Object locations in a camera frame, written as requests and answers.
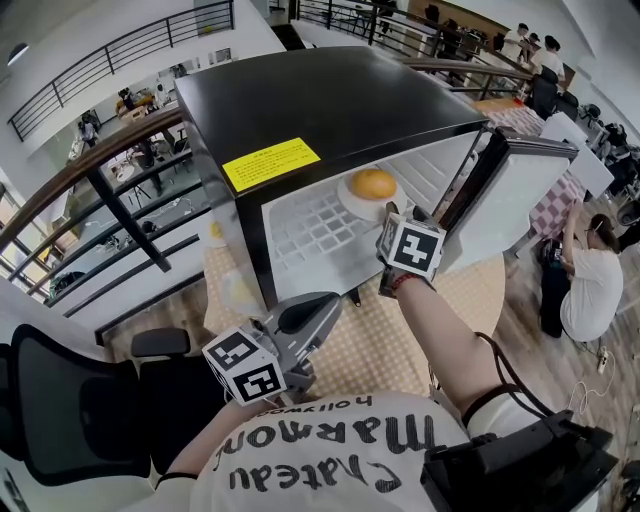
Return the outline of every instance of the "black strap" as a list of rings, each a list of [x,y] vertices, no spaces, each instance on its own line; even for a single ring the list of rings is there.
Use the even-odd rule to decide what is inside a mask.
[[[188,478],[190,480],[197,480],[198,477],[196,475],[191,475],[189,473],[167,473],[160,477],[158,483],[156,484],[156,490],[160,487],[160,484],[166,480],[173,480],[174,478]]]
[[[471,406],[467,409],[467,412],[464,413],[462,417],[462,424],[465,427],[469,426],[469,421],[471,421],[471,417],[477,413],[482,407],[487,405],[494,398],[511,393],[519,393],[520,388],[515,384],[501,384],[497,388],[492,389],[488,393],[485,393],[480,398],[476,399],[475,402],[471,404]]]

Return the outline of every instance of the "chair armrest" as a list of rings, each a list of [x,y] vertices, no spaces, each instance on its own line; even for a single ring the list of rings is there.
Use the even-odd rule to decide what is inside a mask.
[[[133,357],[181,356],[189,352],[190,348],[189,334],[177,327],[140,332],[131,341]]]

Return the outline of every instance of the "white t-shirt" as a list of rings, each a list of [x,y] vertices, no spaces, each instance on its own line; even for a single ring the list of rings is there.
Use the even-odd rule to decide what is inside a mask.
[[[518,44],[508,43],[507,41],[523,41],[524,37],[518,34],[517,30],[510,30],[506,36],[504,36],[504,46],[502,47],[502,55],[510,58],[511,60],[518,62],[522,47]]]
[[[536,54],[531,57],[531,69],[534,73],[540,74],[542,66],[547,66],[551,71],[558,75],[558,81],[564,80],[564,64],[558,57],[557,53],[551,53],[544,48],[540,48]]]
[[[162,481],[126,510],[433,511],[420,484],[425,450],[535,421],[508,394],[472,413],[466,431],[428,398],[396,392],[276,409],[238,427],[197,480]]]
[[[560,318],[576,341],[593,341],[609,327],[622,297],[622,267],[611,251],[573,249],[576,269],[571,289],[562,301]]]

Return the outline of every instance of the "cable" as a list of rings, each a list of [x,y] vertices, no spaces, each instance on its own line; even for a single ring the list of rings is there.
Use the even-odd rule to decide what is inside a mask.
[[[609,391],[609,388],[611,387],[611,383],[613,382],[613,377],[616,373],[616,358],[612,352],[607,351],[606,353],[609,354],[613,359],[613,369],[611,370],[611,378],[609,379],[609,384],[607,384],[607,387],[605,388],[605,390],[602,393],[598,393],[595,389],[588,389],[584,381],[579,380],[573,385],[573,390],[571,391],[571,398],[569,398],[569,403],[567,404],[567,407],[566,407],[567,409],[571,407],[571,402],[573,402],[573,397],[575,395],[576,389],[580,385],[584,387],[584,392],[585,392],[584,396],[582,397],[582,400],[580,400],[580,405],[578,407],[578,412],[580,413],[580,416],[582,416],[587,411],[587,407],[589,407],[590,393],[593,393],[596,396],[599,396],[600,398],[603,398],[607,394],[607,392]]]
[[[507,370],[507,373],[513,379],[513,381],[518,386],[518,388],[520,388],[520,391],[522,391],[522,394],[524,396],[526,396],[529,399],[529,401],[540,412],[535,411],[534,409],[532,409],[528,405],[524,404],[522,402],[522,400],[520,400],[513,391],[508,391],[508,393],[511,396],[511,398],[513,398],[514,401],[517,402],[518,405],[520,405],[520,407],[522,407],[526,411],[530,412],[531,414],[534,414],[535,416],[537,416],[539,418],[544,418],[545,416],[553,416],[555,413],[551,409],[549,409],[546,405],[544,405],[540,400],[538,400],[538,398],[531,391],[529,391],[529,388],[527,388],[527,386],[525,386],[524,382],[522,382],[520,377],[518,377],[518,374],[515,372],[515,370],[513,369],[513,367],[511,366],[511,364],[507,360],[507,358],[504,355],[504,352],[502,351],[500,346],[494,340],[492,340],[489,336],[487,336],[486,334],[484,334],[482,332],[476,332],[475,334],[479,338],[482,338],[487,343],[489,343],[489,345],[491,345],[491,348],[493,349],[493,356],[494,356],[494,359],[496,361],[496,369],[498,370],[498,376],[500,377],[500,381],[503,384],[508,384],[508,382],[506,381],[506,379],[504,378],[504,375],[502,373],[502,368],[500,367],[500,361],[502,361],[502,364],[504,365],[505,369]]]

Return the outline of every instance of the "desk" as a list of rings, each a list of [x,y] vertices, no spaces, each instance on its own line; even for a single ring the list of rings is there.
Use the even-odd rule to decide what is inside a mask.
[[[213,333],[241,325],[246,317],[221,299],[223,277],[236,268],[227,248],[206,248],[204,274],[208,307],[204,326]],[[395,390],[430,394],[429,365],[395,300],[380,297],[380,276],[360,286],[362,306],[343,299],[342,315],[322,348],[311,357],[318,380],[314,396]],[[473,329],[491,335],[502,311],[505,271],[502,255],[458,272],[440,274],[438,289]]]

